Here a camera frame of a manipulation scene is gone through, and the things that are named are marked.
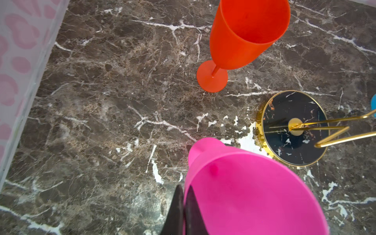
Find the blue object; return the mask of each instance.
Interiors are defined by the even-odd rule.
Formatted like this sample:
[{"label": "blue object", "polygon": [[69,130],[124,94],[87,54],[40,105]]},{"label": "blue object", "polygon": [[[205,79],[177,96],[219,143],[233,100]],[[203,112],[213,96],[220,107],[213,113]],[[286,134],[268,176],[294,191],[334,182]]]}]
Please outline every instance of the blue object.
[{"label": "blue object", "polygon": [[376,109],[376,94],[371,99],[371,110]]}]

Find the pink cup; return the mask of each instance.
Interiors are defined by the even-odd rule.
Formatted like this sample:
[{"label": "pink cup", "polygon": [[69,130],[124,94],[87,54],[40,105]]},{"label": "pink cup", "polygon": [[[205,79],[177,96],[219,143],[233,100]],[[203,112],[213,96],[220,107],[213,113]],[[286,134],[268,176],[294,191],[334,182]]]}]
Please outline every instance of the pink cup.
[{"label": "pink cup", "polygon": [[315,196],[279,162],[204,138],[188,165],[184,203],[192,185],[210,235],[329,234]]}]

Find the marble table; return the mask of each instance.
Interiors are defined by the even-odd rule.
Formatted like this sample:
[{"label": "marble table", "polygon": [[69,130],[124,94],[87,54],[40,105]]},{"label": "marble table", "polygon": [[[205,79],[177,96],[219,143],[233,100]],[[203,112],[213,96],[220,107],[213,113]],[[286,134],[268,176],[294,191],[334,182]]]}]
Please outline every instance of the marble table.
[{"label": "marble table", "polygon": [[[257,149],[256,113],[277,91],[311,94],[328,118],[370,111],[376,8],[291,1],[285,35],[208,94],[196,70],[218,4],[71,0],[1,192],[1,234],[156,235],[192,144]],[[345,124],[355,135],[376,120]],[[375,152],[376,138],[360,139],[291,167],[332,235],[376,234]]]}]

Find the wine glass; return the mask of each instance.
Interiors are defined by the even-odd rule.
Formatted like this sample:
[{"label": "wine glass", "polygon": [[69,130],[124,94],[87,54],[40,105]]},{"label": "wine glass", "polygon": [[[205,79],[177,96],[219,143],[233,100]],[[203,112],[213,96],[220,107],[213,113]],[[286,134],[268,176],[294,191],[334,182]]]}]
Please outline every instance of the wine glass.
[{"label": "wine glass", "polygon": [[256,59],[286,32],[289,22],[288,0],[221,0],[210,33],[212,60],[199,66],[199,85],[221,91],[227,70]]}]

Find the red goblet stem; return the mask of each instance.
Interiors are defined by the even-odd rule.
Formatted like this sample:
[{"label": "red goblet stem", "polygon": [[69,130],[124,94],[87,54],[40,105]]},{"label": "red goblet stem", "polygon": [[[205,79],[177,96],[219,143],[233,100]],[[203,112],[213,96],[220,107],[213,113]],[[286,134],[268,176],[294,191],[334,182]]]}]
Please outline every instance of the red goblet stem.
[{"label": "red goblet stem", "polygon": [[215,74],[218,72],[219,69],[220,69],[219,66],[216,65],[213,72],[212,72],[212,78],[214,78]]}]

